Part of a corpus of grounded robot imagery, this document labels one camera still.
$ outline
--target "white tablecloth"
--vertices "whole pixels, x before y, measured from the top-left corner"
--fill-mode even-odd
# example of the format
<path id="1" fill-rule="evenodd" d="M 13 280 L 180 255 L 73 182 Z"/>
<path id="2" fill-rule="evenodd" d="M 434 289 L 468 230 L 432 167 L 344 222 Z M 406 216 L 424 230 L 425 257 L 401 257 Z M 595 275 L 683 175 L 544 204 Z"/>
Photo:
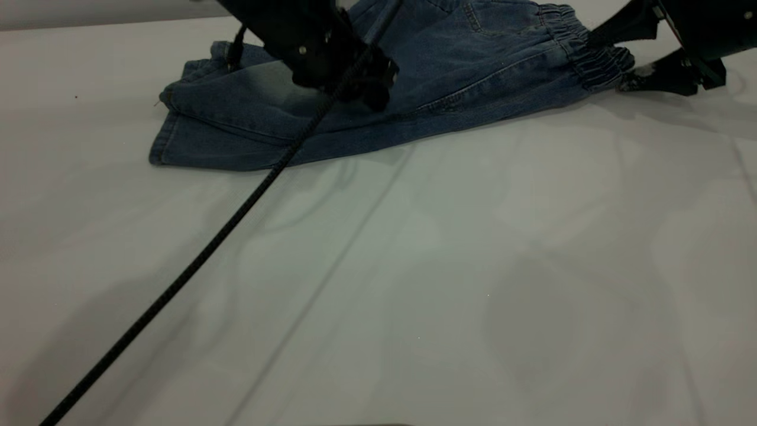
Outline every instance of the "white tablecloth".
<path id="1" fill-rule="evenodd" d="M 37 424 L 262 180 L 147 162 L 157 94 L 236 29 L 0 33 L 0 424 Z M 286 171 L 64 424 L 757 424 L 756 54 L 693 98 Z"/>

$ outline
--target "black mount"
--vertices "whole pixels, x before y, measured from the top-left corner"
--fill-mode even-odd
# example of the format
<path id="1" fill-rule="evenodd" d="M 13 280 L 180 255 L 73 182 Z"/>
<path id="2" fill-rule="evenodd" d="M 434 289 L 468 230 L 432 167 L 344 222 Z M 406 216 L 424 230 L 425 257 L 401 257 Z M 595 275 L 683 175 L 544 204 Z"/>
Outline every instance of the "black mount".
<path id="1" fill-rule="evenodd" d="M 371 49 L 367 65 L 339 100 L 362 99 L 373 111 L 386 108 L 400 68 L 355 33 L 349 15 L 335 0 L 218 1 L 243 24 L 227 56 L 230 70 L 240 68 L 242 38 L 249 29 L 263 41 L 266 52 L 292 70 L 294 84 L 331 95 L 344 72 Z"/>
<path id="2" fill-rule="evenodd" d="M 682 49 L 624 77 L 622 92 L 658 90 L 691 96 L 726 83 L 721 58 L 757 47 L 757 0 L 631 0 L 589 35 L 589 46 L 656 39 L 670 24 Z"/>

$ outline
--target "jeans pocket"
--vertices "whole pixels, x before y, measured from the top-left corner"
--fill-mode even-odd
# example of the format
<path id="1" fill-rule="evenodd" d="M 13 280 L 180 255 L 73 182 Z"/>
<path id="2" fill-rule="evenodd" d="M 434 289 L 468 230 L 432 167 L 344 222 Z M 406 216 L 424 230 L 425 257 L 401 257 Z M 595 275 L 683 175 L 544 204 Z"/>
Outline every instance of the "jeans pocket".
<path id="1" fill-rule="evenodd" d="M 471 28 L 486 36 L 517 36 L 542 26 L 539 6 L 528 0 L 471 0 L 463 6 Z"/>

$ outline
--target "elastic waistband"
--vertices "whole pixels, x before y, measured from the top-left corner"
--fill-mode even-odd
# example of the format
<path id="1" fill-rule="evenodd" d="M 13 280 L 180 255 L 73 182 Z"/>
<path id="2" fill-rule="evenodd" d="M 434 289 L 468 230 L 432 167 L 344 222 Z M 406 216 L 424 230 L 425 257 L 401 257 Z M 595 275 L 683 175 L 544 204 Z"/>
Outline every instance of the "elastic waistband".
<path id="1" fill-rule="evenodd" d="M 634 56 L 626 48 L 587 47 L 589 30 L 567 5 L 539 5 L 542 23 L 560 44 L 584 88 L 598 92 L 620 84 L 623 74 L 634 67 Z"/>

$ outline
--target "denim pants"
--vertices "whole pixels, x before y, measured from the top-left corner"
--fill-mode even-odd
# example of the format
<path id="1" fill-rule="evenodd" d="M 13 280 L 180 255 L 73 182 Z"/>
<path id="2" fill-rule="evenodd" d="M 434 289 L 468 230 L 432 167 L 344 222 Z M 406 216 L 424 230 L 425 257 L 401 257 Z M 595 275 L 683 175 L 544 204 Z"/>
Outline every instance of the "denim pants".
<path id="1" fill-rule="evenodd" d="M 350 9 L 368 36 L 389 2 Z M 589 49 L 569 6 L 526 0 L 404 0 L 379 43 L 400 66 L 385 111 L 336 105 L 291 164 L 356 155 L 494 121 L 558 108 L 610 89 L 633 67 L 627 49 Z M 325 95 L 291 82 L 291 71 L 246 45 L 229 72 L 229 43 L 190 61 L 160 100 L 170 112 L 152 164 L 251 171 L 269 168 Z"/>

